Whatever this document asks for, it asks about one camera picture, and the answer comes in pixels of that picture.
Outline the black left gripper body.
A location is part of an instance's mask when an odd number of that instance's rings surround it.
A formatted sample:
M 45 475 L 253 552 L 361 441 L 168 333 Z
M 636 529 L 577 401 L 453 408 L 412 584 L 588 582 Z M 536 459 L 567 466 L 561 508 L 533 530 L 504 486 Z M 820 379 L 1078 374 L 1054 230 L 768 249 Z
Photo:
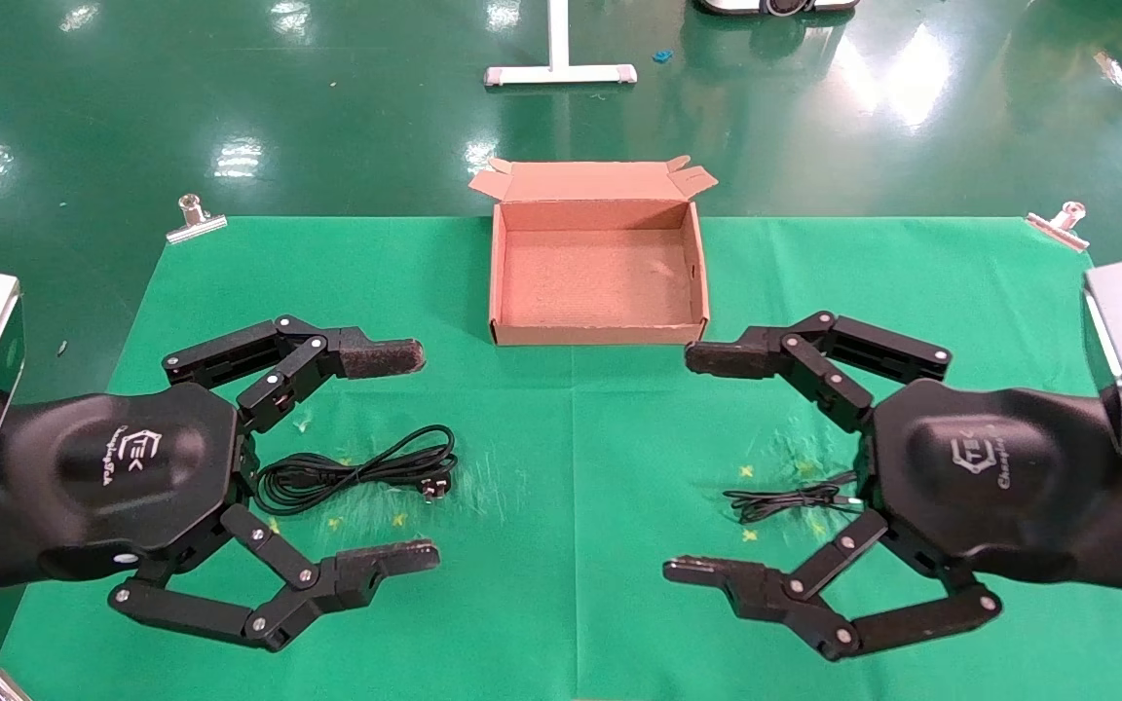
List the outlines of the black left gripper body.
M 15 405 L 0 430 L 0 587 L 195 568 L 254 462 L 238 412 L 197 385 Z

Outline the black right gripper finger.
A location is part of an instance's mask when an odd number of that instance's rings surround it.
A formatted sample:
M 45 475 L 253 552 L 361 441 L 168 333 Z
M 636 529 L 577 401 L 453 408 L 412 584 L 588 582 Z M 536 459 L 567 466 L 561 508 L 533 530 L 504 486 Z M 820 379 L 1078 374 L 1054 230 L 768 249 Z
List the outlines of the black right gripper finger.
M 751 325 L 732 343 L 686 345 L 692 373 L 734 379 L 783 378 L 845 433 L 870 424 L 874 398 L 844 365 L 890 381 L 944 381 L 951 354 L 879 325 L 819 312 L 792 325 Z
M 934 572 L 947 590 L 934 602 L 858 618 L 836 612 L 824 602 L 825 587 L 889 532 L 884 516 L 865 511 L 791 572 L 730 559 L 677 556 L 664 563 L 663 575 L 677 584 L 720 590 L 736 617 L 783 625 L 828 661 L 971 633 L 1001 614 L 1001 600 L 969 570 L 948 568 Z

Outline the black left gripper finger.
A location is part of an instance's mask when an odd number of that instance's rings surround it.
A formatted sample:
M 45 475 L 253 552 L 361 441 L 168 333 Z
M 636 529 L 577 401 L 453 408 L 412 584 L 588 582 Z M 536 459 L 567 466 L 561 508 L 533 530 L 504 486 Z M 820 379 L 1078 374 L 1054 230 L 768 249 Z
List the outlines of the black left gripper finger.
M 318 618 L 369 607 L 386 578 L 440 564 L 439 550 L 427 538 L 344 550 L 312 563 L 240 504 L 228 507 L 219 524 L 224 538 L 239 542 L 280 578 L 280 590 L 267 603 L 249 608 L 172 591 L 173 564 L 147 563 L 108 594 L 108 605 L 162 630 L 280 652 Z
M 316 328 L 278 316 L 165 356 L 171 385 L 213 389 L 255 376 L 238 394 L 248 433 L 267 433 L 330 378 L 374 379 L 417 373 L 425 365 L 419 339 L 371 341 L 360 328 Z

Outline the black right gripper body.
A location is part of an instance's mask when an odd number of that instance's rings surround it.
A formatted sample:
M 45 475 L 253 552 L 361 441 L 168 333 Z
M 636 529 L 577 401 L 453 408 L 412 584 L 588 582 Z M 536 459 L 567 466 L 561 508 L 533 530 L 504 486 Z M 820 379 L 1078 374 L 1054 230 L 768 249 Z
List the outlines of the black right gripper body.
M 923 575 L 1122 589 L 1122 454 L 1095 396 L 916 381 L 870 413 L 858 471 Z

